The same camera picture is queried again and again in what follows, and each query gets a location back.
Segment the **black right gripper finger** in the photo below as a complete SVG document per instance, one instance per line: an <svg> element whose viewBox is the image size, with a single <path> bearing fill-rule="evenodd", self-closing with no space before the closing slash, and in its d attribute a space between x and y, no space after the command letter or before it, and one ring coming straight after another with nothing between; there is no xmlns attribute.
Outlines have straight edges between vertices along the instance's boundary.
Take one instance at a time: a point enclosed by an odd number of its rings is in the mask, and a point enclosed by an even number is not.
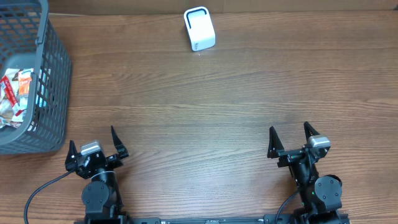
<svg viewBox="0 0 398 224"><path fill-rule="evenodd" d="M267 157L270 159L278 158L279 154L284 152L284 147L279 139L277 131L273 126L269 128L269 146Z"/></svg>
<svg viewBox="0 0 398 224"><path fill-rule="evenodd" d="M303 124L306 141L309 142L311 139L318 138L320 133L315 130L315 128L308 122Z"/></svg>

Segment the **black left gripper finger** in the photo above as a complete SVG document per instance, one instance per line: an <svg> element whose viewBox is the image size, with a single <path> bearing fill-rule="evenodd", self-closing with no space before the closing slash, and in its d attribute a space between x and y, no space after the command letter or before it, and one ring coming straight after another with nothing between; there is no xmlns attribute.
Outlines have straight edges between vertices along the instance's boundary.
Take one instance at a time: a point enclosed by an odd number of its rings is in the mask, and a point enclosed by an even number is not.
<svg viewBox="0 0 398 224"><path fill-rule="evenodd" d="M111 135L112 135L114 147L117 150L119 157L121 159L128 157L129 156L128 150L125 147L125 145L122 143L122 141L119 139L113 126L111 126Z"/></svg>
<svg viewBox="0 0 398 224"><path fill-rule="evenodd" d="M69 150L67 157L65 159L65 169L66 170L75 170L78 165L78 153L73 140L70 140Z"/></svg>

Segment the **dried food snack bag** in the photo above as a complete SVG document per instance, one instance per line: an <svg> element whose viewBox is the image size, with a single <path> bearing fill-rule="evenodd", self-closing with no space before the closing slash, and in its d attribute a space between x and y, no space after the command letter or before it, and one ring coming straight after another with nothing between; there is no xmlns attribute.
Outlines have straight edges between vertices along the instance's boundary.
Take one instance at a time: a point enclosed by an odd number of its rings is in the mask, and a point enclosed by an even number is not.
<svg viewBox="0 0 398 224"><path fill-rule="evenodd" d="M18 73L21 70L8 68L1 77L1 128L18 128L24 120L29 95L19 94Z"/></svg>

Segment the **orange tissue packet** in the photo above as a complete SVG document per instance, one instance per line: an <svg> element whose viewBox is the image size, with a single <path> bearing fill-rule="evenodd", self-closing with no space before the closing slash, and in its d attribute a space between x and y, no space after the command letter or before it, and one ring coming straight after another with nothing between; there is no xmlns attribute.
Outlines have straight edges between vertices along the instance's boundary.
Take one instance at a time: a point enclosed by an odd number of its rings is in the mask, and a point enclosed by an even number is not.
<svg viewBox="0 0 398 224"><path fill-rule="evenodd" d="M29 94L30 82L32 81L31 73L33 68L23 69L18 73L19 94L21 96Z"/></svg>

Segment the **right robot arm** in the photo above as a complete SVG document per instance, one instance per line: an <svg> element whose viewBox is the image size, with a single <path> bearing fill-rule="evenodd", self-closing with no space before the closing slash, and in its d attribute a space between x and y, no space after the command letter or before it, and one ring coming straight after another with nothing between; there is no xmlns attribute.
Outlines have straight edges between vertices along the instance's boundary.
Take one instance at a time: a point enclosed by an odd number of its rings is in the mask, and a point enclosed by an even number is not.
<svg viewBox="0 0 398 224"><path fill-rule="evenodd" d="M303 124L306 143L286 151L277 131L269 128L267 157L278 159L278 167L288 167L297 190L287 198L274 216L274 223L349 223L347 214L340 215L343 183L336 175L319 176L316 163L330 148L329 138L309 123Z"/></svg>

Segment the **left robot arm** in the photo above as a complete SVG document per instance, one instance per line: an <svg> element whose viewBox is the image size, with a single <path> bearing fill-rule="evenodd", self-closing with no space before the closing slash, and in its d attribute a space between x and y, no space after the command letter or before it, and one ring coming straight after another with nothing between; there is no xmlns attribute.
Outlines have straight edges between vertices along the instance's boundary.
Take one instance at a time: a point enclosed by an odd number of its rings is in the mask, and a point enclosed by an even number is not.
<svg viewBox="0 0 398 224"><path fill-rule="evenodd" d="M114 171L123 166L123 159L129 153L113 127L111 135L116 153L110 156L105 155L98 140L82 145L80 152L77 151L74 141L70 141L65 169L90 180L81 193L85 205L83 223L132 222L132 218L123 211L124 204Z"/></svg>

